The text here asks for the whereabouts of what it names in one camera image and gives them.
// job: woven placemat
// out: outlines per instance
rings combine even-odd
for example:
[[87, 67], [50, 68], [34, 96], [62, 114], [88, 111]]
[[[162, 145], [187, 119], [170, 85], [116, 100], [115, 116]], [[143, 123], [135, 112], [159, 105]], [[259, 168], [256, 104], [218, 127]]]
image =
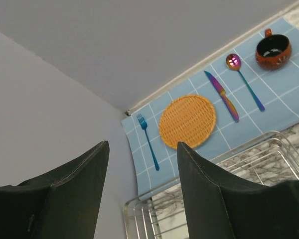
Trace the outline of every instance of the woven placemat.
[[169, 104], [159, 121], [163, 142], [177, 149], [179, 141], [194, 148], [202, 144], [216, 124], [214, 106], [205, 97], [186, 95]]

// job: dish rack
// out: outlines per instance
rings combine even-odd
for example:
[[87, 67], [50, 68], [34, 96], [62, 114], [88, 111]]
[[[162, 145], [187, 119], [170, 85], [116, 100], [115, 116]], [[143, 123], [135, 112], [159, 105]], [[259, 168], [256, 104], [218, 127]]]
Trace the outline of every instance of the dish rack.
[[[267, 186], [299, 180], [299, 153], [276, 131], [264, 133], [211, 161], [239, 177]], [[142, 199], [149, 194], [150, 198]], [[129, 200], [123, 211], [128, 239], [189, 238], [179, 177]], [[175, 217], [178, 223], [171, 223]]]

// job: iridescent spoon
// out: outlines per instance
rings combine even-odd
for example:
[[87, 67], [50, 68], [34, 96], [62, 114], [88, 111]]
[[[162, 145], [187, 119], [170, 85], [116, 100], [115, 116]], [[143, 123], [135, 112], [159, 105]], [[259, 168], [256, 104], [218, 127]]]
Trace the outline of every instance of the iridescent spoon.
[[263, 104], [260, 102], [260, 100], [258, 99], [258, 97], [256, 96], [256, 94], [253, 92], [253, 90], [250, 88], [248, 82], [246, 81], [245, 77], [243, 76], [243, 74], [241, 74], [240, 72], [240, 67], [241, 67], [241, 60], [239, 58], [238, 55], [236, 54], [229, 54], [226, 57], [226, 64], [229, 67], [229, 69], [233, 70], [233, 71], [238, 71], [239, 75], [241, 76], [241, 78], [243, 78], [250, 94], [253, 96], [259, 110], [261, 112], [265, 111], [265, 107], [263, 106]]

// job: iridescent knife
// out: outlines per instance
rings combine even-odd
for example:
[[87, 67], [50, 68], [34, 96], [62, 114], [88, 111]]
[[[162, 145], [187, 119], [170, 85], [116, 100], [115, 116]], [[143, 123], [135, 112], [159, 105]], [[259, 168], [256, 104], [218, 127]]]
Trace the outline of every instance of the iridescent knife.
[[226, 97], [226, 92], [224, 88], [220, 85], [220, 83], [210, 74], [208, 71], [204, 71], [208, 79], [210, 80], [211, 84], [215, 87], [216, 91], [220, 95], [221, 99], [224, 101], [229, 113], [231, 114], [232, 118], [235, 122], [239, 122], [239, 115], [231, 101]]

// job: fork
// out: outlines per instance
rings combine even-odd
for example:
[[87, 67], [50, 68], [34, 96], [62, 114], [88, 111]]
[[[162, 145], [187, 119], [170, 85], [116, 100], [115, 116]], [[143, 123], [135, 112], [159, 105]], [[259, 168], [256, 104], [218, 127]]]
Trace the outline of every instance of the fork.
[[157, 159], [156, 159], [156, 157], [155, 157], [154, 151], [153, 151], [153, 149], [152, 149], [152, 147], [151, 147], [148, 133], [147, 133], [147, 131], [146, 131], [146, 129], [147, 129], [147, 127], [148, 127], [148, 123], [146, 122], [146, 120], [144, 119], [144, 117], [143, 117], [141, 114], [138, 114], [136, 117], [137, 117], [137, 119], [138, 119], [138, 121], [139, 121], [139, 123], [140, 123], [140, 125], [141, 125], [142, 130], [145, 131], [145, 135], [146, 135], [146, 138], [147, 138], [148, 143], [149, 143], [149, 146], [150, 146], [149, 149], [150, 149], [150, 151], [151, 151], [151, 155], [153, 156], [155, 169], [156, 169], [157, 171], [159, 171], [159, 165], [158, 165]]

